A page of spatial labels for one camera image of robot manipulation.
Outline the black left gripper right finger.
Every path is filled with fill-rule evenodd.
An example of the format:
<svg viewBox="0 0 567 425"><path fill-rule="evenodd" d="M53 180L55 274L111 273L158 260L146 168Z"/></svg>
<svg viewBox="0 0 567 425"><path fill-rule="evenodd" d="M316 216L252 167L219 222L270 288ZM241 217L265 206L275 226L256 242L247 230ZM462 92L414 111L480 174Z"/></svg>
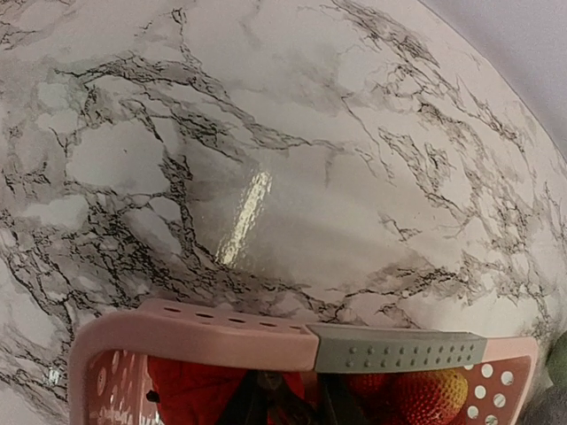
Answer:
<svg viewBox="0 0 567 425"><path fill-rule="evenodd" d="M368 423L341 375L319 374L318 384L321 424L366 425Z"/></svg>

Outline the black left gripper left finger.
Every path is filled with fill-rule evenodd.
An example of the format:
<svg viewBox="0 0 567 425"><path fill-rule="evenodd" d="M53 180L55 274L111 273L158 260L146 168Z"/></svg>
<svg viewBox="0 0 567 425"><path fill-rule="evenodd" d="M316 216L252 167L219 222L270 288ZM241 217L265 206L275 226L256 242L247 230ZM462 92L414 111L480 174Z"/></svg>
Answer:
<svg viewBox="0 0 567 425"><path fill-rule="evenodd" d="M225 406L226 424L267 424L268 409L278 388L281 373L249 370Z"/></svg>

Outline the red lychee bunch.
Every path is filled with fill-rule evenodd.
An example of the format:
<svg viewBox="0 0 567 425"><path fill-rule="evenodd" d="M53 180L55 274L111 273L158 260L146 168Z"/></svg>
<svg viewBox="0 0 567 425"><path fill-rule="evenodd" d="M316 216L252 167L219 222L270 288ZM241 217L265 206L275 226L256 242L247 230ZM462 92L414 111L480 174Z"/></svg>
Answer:
<svg viewBox="0 0 567 425"><path fill-rule="evenodd" d="M466 422L469 384L456 369L347 375L345 382L371 424Z"/></svg>

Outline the red bumpy fruit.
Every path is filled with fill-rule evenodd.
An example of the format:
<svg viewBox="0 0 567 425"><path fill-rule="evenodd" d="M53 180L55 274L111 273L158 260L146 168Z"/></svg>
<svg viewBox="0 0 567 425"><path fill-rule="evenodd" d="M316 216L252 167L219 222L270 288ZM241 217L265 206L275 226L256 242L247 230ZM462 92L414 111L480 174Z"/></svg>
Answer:
<svg viewBox="0 0 567 425"><path fill-rule="evenodd" d="M249 370L150 356L146 398L165 424L226 424L225 406ZM306 400L299 373L281 373L283 384L268 409L267 424L316 424L318 413Z"/></svg>

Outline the purple eggplant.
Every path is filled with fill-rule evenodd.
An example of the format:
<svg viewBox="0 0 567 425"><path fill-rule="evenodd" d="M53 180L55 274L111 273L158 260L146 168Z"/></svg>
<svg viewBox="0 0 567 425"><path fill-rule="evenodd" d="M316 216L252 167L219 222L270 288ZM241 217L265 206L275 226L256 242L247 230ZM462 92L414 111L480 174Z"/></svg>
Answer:
<svg viewBox="0 0 567 425"><path fill-rule="evenodd" d="M525 408L524 425L566 425L566 388L552 386L534 398Z"/></svg>

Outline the green avocado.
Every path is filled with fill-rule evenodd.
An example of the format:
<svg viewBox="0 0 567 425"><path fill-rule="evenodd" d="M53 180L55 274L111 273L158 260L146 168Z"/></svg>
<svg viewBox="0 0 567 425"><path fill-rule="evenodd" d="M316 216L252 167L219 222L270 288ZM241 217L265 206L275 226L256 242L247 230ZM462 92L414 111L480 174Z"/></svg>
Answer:
<svg viewBox="0 0 567 425"><path fill-rule="evenodd" d="M546 362L554 385L565 386L567 380L567 333L564 332L550 349Z"/></svg>

